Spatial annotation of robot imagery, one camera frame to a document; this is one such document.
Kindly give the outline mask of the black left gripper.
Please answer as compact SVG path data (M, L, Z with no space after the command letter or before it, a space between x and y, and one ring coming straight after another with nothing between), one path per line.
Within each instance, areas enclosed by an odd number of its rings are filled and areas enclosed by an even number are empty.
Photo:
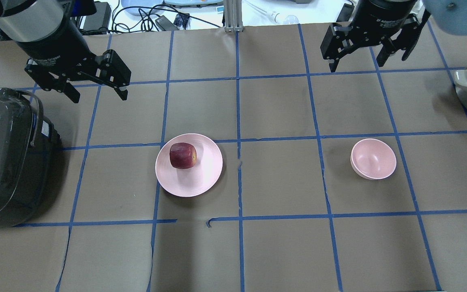
M60 92L73 103L79 103L80 93L67 81L69 77L72 81L104 83L113 88L122 101L127 100L131 70L115 50L109 49L102 55L100 78L97 56L71 20L63 19L60 26L43 39L16 43L36 63L26 65L25 72L42 90Z

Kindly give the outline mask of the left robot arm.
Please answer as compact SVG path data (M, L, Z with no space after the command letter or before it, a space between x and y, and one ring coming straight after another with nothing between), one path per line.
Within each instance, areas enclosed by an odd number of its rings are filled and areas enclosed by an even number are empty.
M72 81L92 81L127 100L131 70L115 50L94 54L56 0L23 0L5 8L0 29L23 49L25 72L44 91L58 91L78 103Z

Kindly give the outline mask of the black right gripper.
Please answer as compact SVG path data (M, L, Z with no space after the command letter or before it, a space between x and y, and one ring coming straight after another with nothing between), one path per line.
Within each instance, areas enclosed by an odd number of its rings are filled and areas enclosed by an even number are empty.
M429 11L425 11L419 22L416 15L410 13L415 4L415 0L358 1L349 26L330 24L320 45L322 57L328 61L330 72L336 72L340 59L356 49L380 43L382 48L376 57L380 68L399 50L404 50L402 61L405 61L431 16ZM397 32L400 34L392 40Z

